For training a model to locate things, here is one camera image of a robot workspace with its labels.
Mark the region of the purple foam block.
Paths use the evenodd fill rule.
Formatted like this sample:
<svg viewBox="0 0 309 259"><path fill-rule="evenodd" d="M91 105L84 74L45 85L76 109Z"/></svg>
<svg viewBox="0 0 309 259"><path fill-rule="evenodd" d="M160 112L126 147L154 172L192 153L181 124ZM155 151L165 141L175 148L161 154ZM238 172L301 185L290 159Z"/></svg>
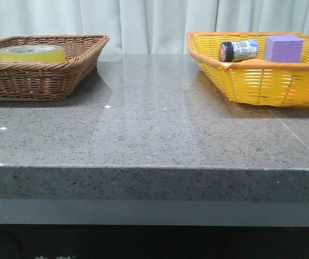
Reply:
<svg viewBox="0 0 309 259"><path fill-rule="evenodd" d="M275 63L300 63L304 42L295 35L267 36L264 59Z"/></svg>

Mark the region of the brown wicker basket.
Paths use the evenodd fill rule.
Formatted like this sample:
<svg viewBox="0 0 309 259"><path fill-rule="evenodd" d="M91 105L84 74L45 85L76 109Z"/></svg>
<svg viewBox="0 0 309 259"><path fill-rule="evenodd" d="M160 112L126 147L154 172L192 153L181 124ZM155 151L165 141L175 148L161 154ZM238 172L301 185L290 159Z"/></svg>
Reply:
<svg viewBox="0 0 309 259"><path fill-rule="evenodd" d="M0 62L0 101L66 99L96 67L107 35L36 35L0 39L0 49L54 44L64 48L64 62Z"/></svg>

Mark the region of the small labelled bottle black cap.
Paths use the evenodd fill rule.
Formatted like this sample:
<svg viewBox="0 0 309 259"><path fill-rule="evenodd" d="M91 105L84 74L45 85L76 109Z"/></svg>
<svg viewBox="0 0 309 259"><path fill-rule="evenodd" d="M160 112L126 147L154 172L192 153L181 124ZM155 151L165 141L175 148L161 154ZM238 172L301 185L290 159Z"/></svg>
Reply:
<svg viewBox="0 0 309 259"><path fill-rule="evenodd" d="M258 42L255 39L223 42L219 46L221 62L238 62L255 59L258 54Z"/></svg>

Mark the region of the yellow packing tape roll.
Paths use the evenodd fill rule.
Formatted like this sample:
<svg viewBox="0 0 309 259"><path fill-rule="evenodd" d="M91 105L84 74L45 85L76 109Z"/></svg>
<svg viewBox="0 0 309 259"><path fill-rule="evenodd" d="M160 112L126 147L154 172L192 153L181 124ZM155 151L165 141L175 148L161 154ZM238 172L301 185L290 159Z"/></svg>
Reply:
<svg viewBox="0 0 309 259"><path fill-rule="evenodd" d="M0 62L64 62L64 48L58 45L18 45L0 49Z"/></svg>

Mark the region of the white curtain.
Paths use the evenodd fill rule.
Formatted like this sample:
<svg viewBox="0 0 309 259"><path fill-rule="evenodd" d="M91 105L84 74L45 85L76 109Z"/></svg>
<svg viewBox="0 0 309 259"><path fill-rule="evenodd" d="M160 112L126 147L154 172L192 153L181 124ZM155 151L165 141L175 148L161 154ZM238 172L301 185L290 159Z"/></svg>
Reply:
<svg viewBox="0 0 309 259"><path fill-rule="evenodd" d="M108 35L106 54L186 54L190 31L309 34L309 1L0 1L0 39Z"/></svg>

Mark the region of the yellow woven basket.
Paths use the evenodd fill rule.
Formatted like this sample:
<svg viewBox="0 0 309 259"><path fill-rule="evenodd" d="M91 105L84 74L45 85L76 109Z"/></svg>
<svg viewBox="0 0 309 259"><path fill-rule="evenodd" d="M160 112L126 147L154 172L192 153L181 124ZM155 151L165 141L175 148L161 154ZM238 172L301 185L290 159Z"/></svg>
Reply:
<svg viewBox="0 0 309 259"><path fill-rule="evenodd" d="M268 32L192 31L187 47L204 73L229 100L251 105L309 107L309 35L304 39L301 63L273 63L264 59ZM220 62L223 42L255 39L259 45L256 59L234 63Z"/></svg>

